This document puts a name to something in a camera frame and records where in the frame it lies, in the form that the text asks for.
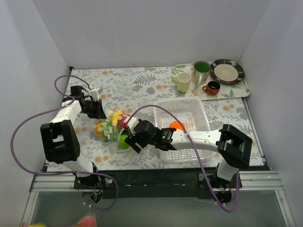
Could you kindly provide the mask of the clear zip top bag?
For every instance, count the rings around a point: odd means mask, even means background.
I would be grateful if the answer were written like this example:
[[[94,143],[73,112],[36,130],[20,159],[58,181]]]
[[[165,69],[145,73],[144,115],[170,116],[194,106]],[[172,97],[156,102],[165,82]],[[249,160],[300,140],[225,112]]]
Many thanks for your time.
[[[130,116],[124,109],[112,105],[105,109],[107,118],[97,119],[92,124],[94,134],[107,143],[113,152],[127,152],[131,147],[125,142],[129,131],[124,128],[124,122]]]

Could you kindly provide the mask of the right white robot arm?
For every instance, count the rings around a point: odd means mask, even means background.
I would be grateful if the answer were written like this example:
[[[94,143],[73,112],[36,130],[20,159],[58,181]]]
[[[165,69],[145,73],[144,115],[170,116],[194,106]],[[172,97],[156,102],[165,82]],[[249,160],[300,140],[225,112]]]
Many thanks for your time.
[[[155,127],[151,122],[127,117],[123,128],[129,131],[125,139],[137,153],[148,145],[162,151],[196,148],[219,153],[223,160],[218,164],[211,185],[227,187],[240,169],[248,169],[252,139],[230,124],[219,130],[184,132],[175,128]]]

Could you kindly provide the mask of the fake orange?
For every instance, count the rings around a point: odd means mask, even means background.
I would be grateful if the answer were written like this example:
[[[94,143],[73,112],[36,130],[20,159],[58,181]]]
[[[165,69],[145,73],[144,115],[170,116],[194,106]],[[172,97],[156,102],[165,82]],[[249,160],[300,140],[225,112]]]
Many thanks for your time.
[[[174,121],[169,125],[170,128],[174,128],[174,129],[179,129],[179,130],[183,130],[184,124],[178,121]]]

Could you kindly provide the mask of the fake green cabbage ball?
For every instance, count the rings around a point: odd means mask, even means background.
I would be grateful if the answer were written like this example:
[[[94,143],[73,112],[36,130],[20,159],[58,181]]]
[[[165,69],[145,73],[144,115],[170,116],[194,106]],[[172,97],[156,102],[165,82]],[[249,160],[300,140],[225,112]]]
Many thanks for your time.
[[[129,145],[125,142],[125,139],[128,138],[128,135],[123,134],[120,136],[119,142],[118,142],[118,147],[122,149],[127,149],[129,148]]]

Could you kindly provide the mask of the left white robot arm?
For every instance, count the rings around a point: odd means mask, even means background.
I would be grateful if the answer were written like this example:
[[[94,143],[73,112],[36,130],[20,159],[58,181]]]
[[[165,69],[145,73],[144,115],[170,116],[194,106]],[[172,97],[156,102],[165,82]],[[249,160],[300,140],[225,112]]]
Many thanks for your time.
[[[82,86],[72,86],[71,95],[62,100],[62,109],[49,122],[40,127],[45,157],[47,161],[62,164],[73,171],[80,184],[96,189],[101,186],[101,177],[96,165],[80,151],[80,144],[74,129],[76,117],[82,113],[91,119],[105,120],[101,88],[93,88],[84,94]]]

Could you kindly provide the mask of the fake yellow lemon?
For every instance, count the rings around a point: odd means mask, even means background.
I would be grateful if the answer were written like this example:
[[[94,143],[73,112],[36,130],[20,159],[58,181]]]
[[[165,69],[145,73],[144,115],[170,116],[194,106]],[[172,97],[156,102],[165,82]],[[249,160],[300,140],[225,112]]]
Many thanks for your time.
[[[103,123],[102,121],[98,121],[93,124],[94,133],[97,137],[100,137],[100,138],[103,137],[102,123]]]

